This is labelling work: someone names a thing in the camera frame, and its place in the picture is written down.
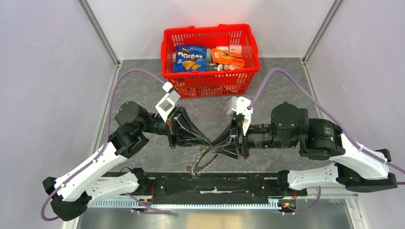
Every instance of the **red plastic basket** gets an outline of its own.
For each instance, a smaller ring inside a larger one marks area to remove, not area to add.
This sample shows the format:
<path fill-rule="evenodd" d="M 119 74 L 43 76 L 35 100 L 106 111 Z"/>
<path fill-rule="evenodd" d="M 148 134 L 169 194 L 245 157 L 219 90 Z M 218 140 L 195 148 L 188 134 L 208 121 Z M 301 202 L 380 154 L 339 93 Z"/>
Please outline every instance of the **red plastic basket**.
<path fill-rule="evenodd" d="M 217 72 L 173 73 L 172 54 L 176 45 L 181 44 L 204 45 L 207 48 L 240 44 L 245 67 Z M 255 73 L 260 70 L 256 41 L 248 24 L 167 29 L 160 58 L 163 77 L 178 89 L 182 98 L 244 94 Z"/>

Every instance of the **gray mat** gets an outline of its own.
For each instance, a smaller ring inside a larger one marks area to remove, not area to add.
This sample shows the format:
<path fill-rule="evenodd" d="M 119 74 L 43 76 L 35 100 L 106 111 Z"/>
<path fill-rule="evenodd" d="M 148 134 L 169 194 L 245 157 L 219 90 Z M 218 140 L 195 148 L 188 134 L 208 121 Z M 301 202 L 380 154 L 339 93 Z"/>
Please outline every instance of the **gray mat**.
<path fill-rule="evenodd" d="M 299 58 L 261 58 L 261 70 L 250 83 L 244 97 L 253 99 L 266 73 L 274 68 L 286 69 L 304 88 L 309 85 Z M 160 60 L 125 60 L 120 74 L 131 68 L 142 68 L 161 77 Z M 118 87 L 112 109 L 111 130 L 118 127 L 114 116 L 119 107 L 127 101 L 134 101 L 145 107 L 149 112 L 156 112 L 156 103 L 164 96 L 161 84 L 143 73 L 132 73 L 123 79 Z M 229 124 L 230 117 L 225 108 L 231 96 L 216 96 L 181 99 L 180 104 L 186 108 L 190 119 L 211 140 L 214 140 Z M 310 117 L 317 117 L 313 103 L 281 73 L 275 73 L 254 107 L 252 124 L 269 124 L 271 110 L 280 103 L 287 101 L 298 108 L 306 108 Z M 145 133 L 150 142 L 136 155 L 120 164 L 112 171 L 122 167 L 141 167 L 149 172 L 186 171 L 186 166 L 199 152 L 199 147 L 169 148 L 166 136 Z M 303 170 L 328 165 L 330 162 L 311 161 L 300 157 L 298 149 L 252 149 L 247 160 L 235 160 L 219 156 L 210 171 L 266 171 L 276 172 L 282 169 Z"/>

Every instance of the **orange snack bag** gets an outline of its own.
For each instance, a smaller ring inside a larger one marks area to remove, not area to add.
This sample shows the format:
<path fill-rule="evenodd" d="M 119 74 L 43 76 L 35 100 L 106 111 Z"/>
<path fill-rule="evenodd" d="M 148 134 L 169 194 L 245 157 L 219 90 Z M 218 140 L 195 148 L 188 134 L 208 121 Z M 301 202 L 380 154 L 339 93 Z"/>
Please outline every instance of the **orange snack bag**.
<path fill-rule="evenodd" d="M 226 65 L 234 64 L 240 68 L 245 66 L 242 55 L 235 52 L 230 52 L 220 49 L 212 49 L 213 61 L 215 63 L 222 63 Z"/>

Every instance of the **blue chip bag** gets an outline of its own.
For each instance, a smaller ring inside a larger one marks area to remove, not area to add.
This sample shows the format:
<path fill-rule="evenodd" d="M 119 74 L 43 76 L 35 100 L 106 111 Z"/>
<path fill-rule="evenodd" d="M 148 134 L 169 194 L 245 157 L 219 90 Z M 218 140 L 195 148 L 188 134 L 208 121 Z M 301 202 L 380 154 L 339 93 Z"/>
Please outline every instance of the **blue chip bag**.
<path fill-rule="evenodd" d="M 177 45 L 173 72 L 207 71 L 207 49 L 201 45 Z"/>

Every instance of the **white wall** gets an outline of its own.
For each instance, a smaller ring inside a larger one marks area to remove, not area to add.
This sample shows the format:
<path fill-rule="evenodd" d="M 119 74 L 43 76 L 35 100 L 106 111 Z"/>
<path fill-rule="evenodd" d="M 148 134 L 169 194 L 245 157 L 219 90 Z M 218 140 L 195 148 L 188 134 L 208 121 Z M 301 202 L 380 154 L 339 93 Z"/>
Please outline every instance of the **white wall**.
<path fill-rule="evenodd" d="M 309 71 L 320 102 L 357 141 L 405 167 L 405 1 L 344 1 Z M 405 176 L 391 170 L 398 181 Z M 405 187 L 360 195 L 370 228 L 400 228 Z"/>
<path fill-rule="evenodd" d="M 57 229 L 42 180 L 90 155 L 114 66 L 75 0 L 1 1 L 0 28 L 0 228 Z"/>
<path fill-rule="evenodd" d="M 88 0 L 119 59 L 158 59 L 163 31 L 248 23 L 260 57 L 302 57 L 333 0 Z"/>

